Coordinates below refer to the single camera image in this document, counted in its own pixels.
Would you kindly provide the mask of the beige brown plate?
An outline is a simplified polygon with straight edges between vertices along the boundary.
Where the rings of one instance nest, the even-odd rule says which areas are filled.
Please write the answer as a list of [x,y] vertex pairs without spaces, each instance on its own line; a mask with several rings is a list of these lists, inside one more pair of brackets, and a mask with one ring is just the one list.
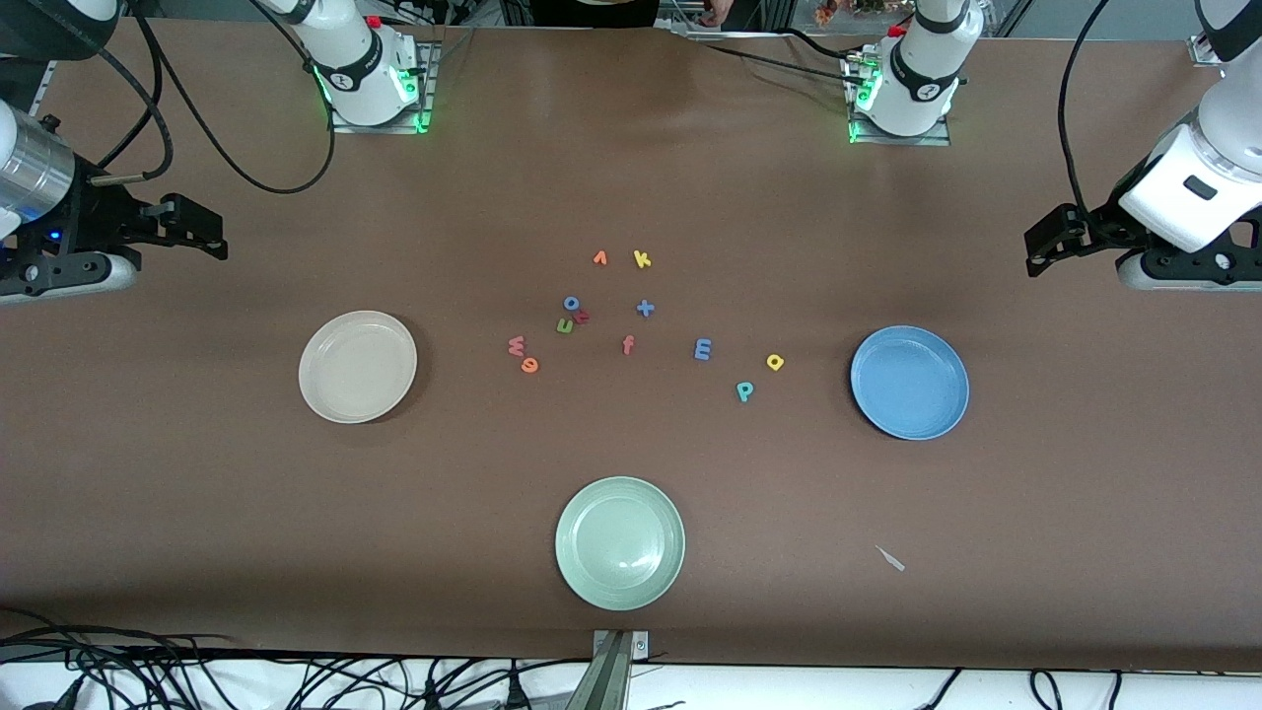
[[326,421],[371,422],[403,402],[416,368],[416,343],[400,319],[385,311],[347,311],[304,346],[299,391]]

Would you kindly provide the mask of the blue plate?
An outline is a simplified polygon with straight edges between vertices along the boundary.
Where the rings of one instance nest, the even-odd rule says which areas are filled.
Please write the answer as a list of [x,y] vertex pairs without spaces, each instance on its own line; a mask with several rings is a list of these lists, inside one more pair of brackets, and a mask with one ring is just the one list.
[[921,327],[883,327],[867,335],[851,361],[849,388],[872,426],[906,441],[952,433],[972,399],[964,359]]

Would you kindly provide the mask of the pink orange decoration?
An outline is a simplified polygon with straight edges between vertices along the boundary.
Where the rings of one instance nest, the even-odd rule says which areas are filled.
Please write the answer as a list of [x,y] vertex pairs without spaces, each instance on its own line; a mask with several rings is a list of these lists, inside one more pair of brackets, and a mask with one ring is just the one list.
[[878,18],[888,13],[888,0],[817,0],[814,6],[814,21],[817,26],[829,26],[840,16],[844,21]]

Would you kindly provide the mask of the person in black clothing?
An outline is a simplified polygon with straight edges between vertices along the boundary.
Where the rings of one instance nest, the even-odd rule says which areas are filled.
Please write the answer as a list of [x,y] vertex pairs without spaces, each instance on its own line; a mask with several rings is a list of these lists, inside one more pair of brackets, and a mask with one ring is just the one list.
[[528,0],[534,26],[639,29],[658,21],[660,0]]

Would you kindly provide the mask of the pale green plate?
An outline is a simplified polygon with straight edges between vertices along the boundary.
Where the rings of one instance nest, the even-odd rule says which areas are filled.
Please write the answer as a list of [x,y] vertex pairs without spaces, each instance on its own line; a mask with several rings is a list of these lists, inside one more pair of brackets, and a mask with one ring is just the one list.
[[577,491],[554,540],[568,588],[604,610],[644,609],[668,593],[688,549],[676,504],[652,482],[610,475]]

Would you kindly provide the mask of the silver metal rail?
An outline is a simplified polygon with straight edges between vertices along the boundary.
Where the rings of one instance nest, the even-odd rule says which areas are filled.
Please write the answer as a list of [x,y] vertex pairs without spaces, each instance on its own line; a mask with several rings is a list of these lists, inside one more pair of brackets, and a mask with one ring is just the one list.
[[791,26],[795,13],[804,0],[732,0],[724,21],[707,26],[704,19],[712,14],[707,0],[658,0],[655,26],[671,35],[688,37],[697,42],[721,42],[745,37],[774,37],[784,26]]

